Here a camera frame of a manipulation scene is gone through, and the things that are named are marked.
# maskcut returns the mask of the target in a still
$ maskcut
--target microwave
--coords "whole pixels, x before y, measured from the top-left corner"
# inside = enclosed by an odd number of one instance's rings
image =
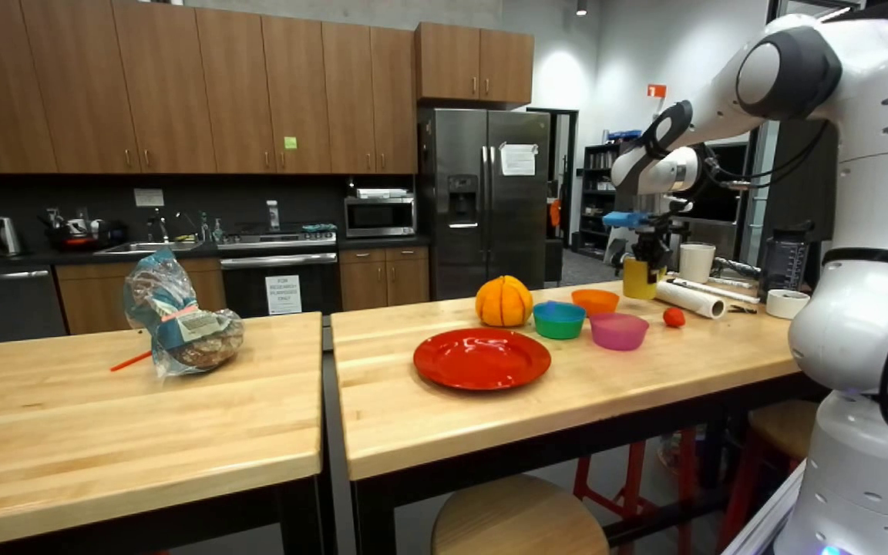
[[[344,239],[415,235],[415,198],[344,198]]]

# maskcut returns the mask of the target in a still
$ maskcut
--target butcher block countertop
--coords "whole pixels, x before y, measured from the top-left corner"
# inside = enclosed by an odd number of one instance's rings
[[[533,300],[571,303],[571,289],[533,289]],[[623,316],[650,322],[639,353],[605,353],[589,323],[579,340],[538,340],[551,368],[516,391],[451,391],[421,384],[414,353],[421,340],[478,326],[475,300],[333,316],[339,404],[348,477],[378,477],[400,470],[577,430],[674,402],[791,376],[787,322],[686,316],[682,329],[664,326],[661,303],[623,300]]]
[[[135,329],[0,342],[0,542],[321,471],[321,316],[242,322],[240,355],[156,384]]]

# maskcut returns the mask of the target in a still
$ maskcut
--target backsplash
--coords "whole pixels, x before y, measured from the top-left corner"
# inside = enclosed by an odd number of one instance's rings
[[[353,186],[414,186],[409,175],[365,175]],[[46,208],[75,219],[119,219],[128,239],[149,239],[154,210],[135,208],[133,190],[162,190],[162,216],[222,223],[225,235],[265,233],[265,202],[279,203],[286,225],[333,223],[341,229],[344,175],[0,175],[0,216],[11,216],[26,250],[48,250]]]

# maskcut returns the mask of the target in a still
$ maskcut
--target green bowl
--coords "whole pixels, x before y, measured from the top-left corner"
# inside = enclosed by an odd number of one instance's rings
[[[587,323],[587,312],[571,303],[538,303],[533,306],[533,326],[547,340],[577,340]]]

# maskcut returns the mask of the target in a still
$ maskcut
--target red plate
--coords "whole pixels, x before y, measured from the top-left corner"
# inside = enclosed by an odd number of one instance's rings
[[[508,329],[452,329],[415,347],[414,368],[421,381],[460,391],[506,391],[538,381],[549,368],[547,347]]]

